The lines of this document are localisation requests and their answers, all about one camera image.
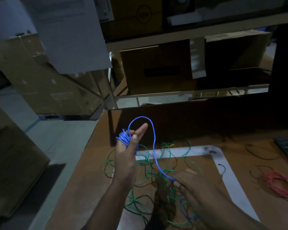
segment blue tape on floor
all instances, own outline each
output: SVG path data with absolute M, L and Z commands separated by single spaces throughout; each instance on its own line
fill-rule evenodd
M 30 126 L 28 126 L 24 132 L 27 133 L 28 131 L 30 131 L 34 126 L 36 126 L 36 124 L 38 124 L 38 122 L 40 121 L 40 119 L 37 119 L 34 123 L 32 123 Z

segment concrete floor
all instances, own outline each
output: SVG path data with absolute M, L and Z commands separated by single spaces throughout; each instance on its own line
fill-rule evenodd
M 275 44 L 271 44 L 266 54 L 274 57 Z M 249 93 L 267 92 L 267 89 L 250 90 Z M 187 101 L 188 95 L 171 95 L 139 98 L 143 103 L 170 103 Z M 135 98 L 120 99 L 119 108 L 135 107 Z M 66 163 L 51 192 L 40 208 L 29 230 L 43 230 L 62 194 L 73 170 L 84 150 L 98 120 L 96 121 L 39 121 L 36 114 L 14 88 L 0 90 L 0 107 L 27 134 L 28 137 L 42 149 L 53 163 Z

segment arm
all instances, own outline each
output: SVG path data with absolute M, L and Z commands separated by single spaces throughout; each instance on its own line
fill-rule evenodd
M 127 195 L 136 182 L 134 150 L 144 135 L 147 126 L 147 123 L 145 123 L 138 130 L 130 131 L 132 138 L 128 147 L 121 141 L 117 141 L 112 182 L 82 230 L 117 229 Z
M 214 230 L 267 230 L 254 220 L 214 184 L 191 169 L 177 173 L 174 186 L 184 195 L 199 219 Z

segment red wire coil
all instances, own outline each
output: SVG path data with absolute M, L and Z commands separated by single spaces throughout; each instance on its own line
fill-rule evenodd
M 267 185 L 270 187 L 270 189 L 275 191 L 280 196 L 288 199 L 288 189 L 279 187 L 274 181 L 275 179 L 277 179 L 277 180 L 282 180 L 282 181 L 285 181 L 288 183 L 288 178 L 284 177 L 283 175 L 281 175 L 275 171 L 273 171 L 271 173 L 264 174 L 263 177 L 264 177 L 264 180 L 267 183 Z

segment wooden table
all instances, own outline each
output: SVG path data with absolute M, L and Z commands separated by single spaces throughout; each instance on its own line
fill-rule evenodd
M 265 165 L 288 176 L 288 159 L 272 140 L 288 136 L 288 128 L 270 110 L 267 95 L 250 94 L 104 111 L 46 230 L 78 230 L 85 224 L 110 184 L 111 179 L 105 176 L 104 166 L 108 152 L 115 147 L 115 136 L 138 116 L 146 116 L 153 121 L 157 144 L 183 135 L 190 140 L 192 146 L 214 145 L 220 148 L 260 221 L 270 229 L 288 229 L 288 201 L 277 197 L 263 182 L 250 175 L 250 171 L 254 176 L 261 175 L 256 165 Z M 136 121 L 132 128 L 137 129 L 143 122 L 144 119 Z M 151 149 L 152 142 L 152 128 L 149 127 L 141 143 Z M 178 142 L 174 147 L 182 146 L 185 146 L 183 142 Z M 261 157 L 277 159 L 263 160 L 248 150 Z M 210 155 L 189 159 L 196 162 L 203 170 L 203 175 L 228 195 Z M 169 167 L 175 163 L 177 171 L 186 168 L 181 158 L 177 158 L 177 162 L 172 160 Z M 143 173 L 138 170 L 138 181 L 142 178 Z M 134 193 L 135 196 L 148 194 L 156 202 L 157 190 L 155 182 L 145 188 L 135 188 Z M 152 210 L 149 201 L 145 204 Z M 171 220 L 184 220 L 179 210 L 174 210 L 174 213 Z M 143 226 L 140 216 L 123 212 L 119 229 L 143 229 Z

